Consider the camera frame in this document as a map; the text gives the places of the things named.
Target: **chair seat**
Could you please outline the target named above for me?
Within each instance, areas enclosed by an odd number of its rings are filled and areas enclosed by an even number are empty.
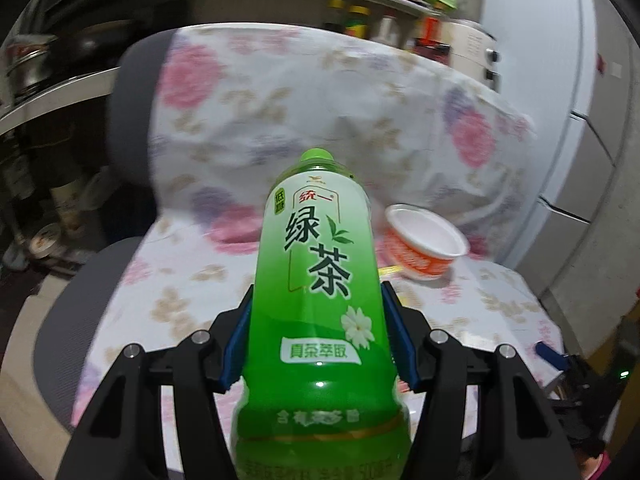
[[[38,332],[33,351],[36,383],[54,416],[70,431],[84,358],[141,241],[126,238],[93,256],[57,298]]]

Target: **green tea bottle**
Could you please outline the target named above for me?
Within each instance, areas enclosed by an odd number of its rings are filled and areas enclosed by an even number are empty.
[[[396,480],[410,446],[394,387],[369,202],[308,150],[264,212],[246,388],[232,449],[241,480]]]

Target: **orange and white bowl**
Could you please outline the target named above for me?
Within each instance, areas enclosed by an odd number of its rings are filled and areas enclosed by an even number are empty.
[[[443,217],[412,205],[385,211],[389,228],[385,249],[402,273],[414,280],[436,280],[456,258],[469,252],[465,236]]]

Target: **floral tablecloth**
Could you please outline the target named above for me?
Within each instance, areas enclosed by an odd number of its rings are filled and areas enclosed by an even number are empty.
[[[173,346],[238,306],[253,282],[264,202],[307,148],[330,150],[363,184],[379,234],[391,203],[424,206],[468,237],[450,276],[392,283],[403,303],[463,343],[513,344],[541,384],[556,372],[533,353],[558,328],[521,277],[489,261],[522,203],[529,121],[446,66],[323,30],[219,24],[181,29],[162,69],[149,154],[159,217],[105,311],[87,355],[73,422],[121,348]],[[216,396],[228,436],[242,383]],[[402,394],[416,422],[422,397]],[[469,389],[465,434],[475,428]],[[170,388],[162,391],[169,467],[180,470]]]

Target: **beige floor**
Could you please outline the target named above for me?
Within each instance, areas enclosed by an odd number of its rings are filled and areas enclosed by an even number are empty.
[[[0,370],[0,417],[27,460],[44,480],[54,480],[69,441],[33,376],[33,348],[40,326],[66,281],[47,276],[37,296],[24,303]]]

